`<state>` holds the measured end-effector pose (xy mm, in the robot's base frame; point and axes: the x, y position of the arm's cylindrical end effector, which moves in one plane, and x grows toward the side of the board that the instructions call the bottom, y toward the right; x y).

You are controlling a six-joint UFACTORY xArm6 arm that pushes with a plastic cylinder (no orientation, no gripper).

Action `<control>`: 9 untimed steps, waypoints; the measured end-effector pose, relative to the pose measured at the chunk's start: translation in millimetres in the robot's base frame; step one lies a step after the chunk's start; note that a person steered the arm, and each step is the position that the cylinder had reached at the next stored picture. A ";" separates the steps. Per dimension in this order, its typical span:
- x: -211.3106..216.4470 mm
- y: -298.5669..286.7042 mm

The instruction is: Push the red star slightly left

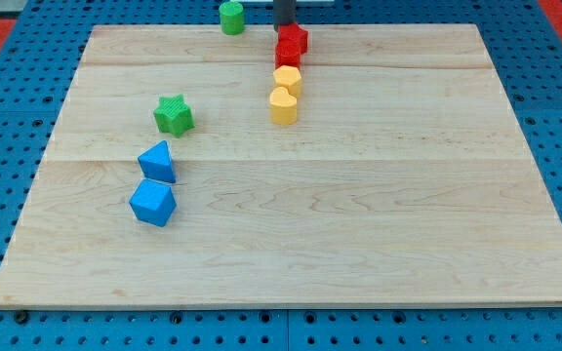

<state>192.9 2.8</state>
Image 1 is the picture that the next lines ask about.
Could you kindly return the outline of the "dark grey cylindrical pusher tip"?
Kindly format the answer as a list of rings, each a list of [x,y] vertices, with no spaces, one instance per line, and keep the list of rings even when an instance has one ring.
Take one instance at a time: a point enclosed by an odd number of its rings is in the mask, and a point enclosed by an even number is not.
[[[273,0],[273,27],[289,25],[296,20],[296,0]]]

